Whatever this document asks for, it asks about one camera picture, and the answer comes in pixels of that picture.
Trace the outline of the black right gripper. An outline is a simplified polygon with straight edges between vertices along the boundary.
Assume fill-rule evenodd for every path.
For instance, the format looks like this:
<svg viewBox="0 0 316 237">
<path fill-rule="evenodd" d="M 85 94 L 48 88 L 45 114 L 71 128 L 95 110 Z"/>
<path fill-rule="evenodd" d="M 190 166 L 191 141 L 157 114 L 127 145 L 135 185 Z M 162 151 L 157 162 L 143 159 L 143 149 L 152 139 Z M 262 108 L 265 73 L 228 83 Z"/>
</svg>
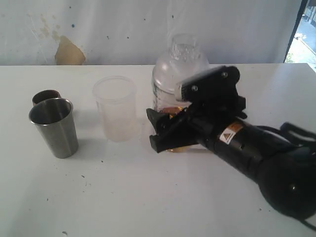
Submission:
<svg viewBox="0 0 316 237">
<path fill-rule="evenodd" d="M 199 142 L 205 144 L 208 138 L 214 138 L 225 119 L 247 118 L 245 108 L 245 97 L 226 95 L 193 102 L 172 118 L 161 111 L 146 109 L 148 120 L 158 131 L 157 135 L 149 136 L 151 147 L 161 153 Z"/>
</svg>

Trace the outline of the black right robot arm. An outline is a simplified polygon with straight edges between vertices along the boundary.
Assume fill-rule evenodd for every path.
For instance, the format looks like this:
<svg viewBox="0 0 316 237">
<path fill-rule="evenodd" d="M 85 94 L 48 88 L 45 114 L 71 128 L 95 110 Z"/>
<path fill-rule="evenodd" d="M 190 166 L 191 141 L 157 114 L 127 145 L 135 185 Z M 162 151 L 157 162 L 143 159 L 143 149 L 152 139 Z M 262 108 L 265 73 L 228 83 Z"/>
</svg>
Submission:
<svg viewBox="0 0 316 237">
<path fill-rule="evenodd" d="M 279 213 L 305 220 L 316 212 L 316 146 L 283 130 L 245 122 L 245 98 L 193 102 L 179 113 L 148 108 L 157 152 L 200 144 L 254 181 Z"/>
</svg>

